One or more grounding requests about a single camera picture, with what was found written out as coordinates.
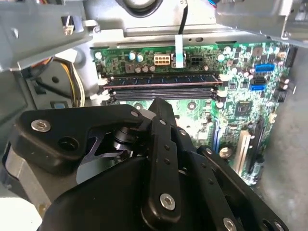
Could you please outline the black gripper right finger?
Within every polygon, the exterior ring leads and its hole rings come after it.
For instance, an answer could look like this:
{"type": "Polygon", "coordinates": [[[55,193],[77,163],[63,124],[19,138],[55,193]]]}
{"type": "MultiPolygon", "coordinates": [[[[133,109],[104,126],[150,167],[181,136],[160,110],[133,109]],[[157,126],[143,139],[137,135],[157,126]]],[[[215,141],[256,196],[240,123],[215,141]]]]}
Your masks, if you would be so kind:
{"type": "Polygon", "coordinates": [[[166,145],[168,231],[285,231],[286,224],[216,154],[195,148],[176,125],[166,104],[170,125],[166,145]]]}

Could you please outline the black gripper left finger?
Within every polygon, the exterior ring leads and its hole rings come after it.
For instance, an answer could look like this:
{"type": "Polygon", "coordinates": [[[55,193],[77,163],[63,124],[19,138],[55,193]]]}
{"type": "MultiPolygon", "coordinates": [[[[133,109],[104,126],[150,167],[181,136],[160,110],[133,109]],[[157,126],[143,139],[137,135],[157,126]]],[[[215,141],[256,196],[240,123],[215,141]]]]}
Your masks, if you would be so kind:
{"type": "Polygon", "coordinates": [[[23,188],[42,220],[63,193],[133,158],[166,158],[170,125],[166,104],[27,111],[15,122],[5,155],[6,172],[23,188]]]}

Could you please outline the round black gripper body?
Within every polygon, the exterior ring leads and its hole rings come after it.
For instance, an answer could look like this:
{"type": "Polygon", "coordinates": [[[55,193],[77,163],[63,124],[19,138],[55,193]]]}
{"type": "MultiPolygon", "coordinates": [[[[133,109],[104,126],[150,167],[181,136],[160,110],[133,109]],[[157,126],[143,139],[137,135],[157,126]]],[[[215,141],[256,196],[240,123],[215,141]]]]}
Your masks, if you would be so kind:
{"type": "Polygon", "coordinates": [[[214,231],[208,208],[176,162],[137,157],[86,180],[47,210],[43,231],[214,231]]]}

